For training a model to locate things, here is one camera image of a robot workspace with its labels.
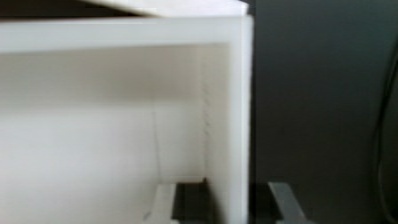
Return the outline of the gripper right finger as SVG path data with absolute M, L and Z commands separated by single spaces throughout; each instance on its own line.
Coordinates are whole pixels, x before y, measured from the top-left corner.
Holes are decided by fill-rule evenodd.
M 275 224 L 314 224 L 305 217 L 289 185 L 284 182 L 270 182 L 268 187 L 280 213 L 280 219 L 275 221 Z

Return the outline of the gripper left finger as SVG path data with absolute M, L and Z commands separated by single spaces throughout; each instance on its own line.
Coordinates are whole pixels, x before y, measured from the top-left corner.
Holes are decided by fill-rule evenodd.
M 179 224 L 213 224 L 213 202 L 204 182 L 175 185 L 170 218 Z

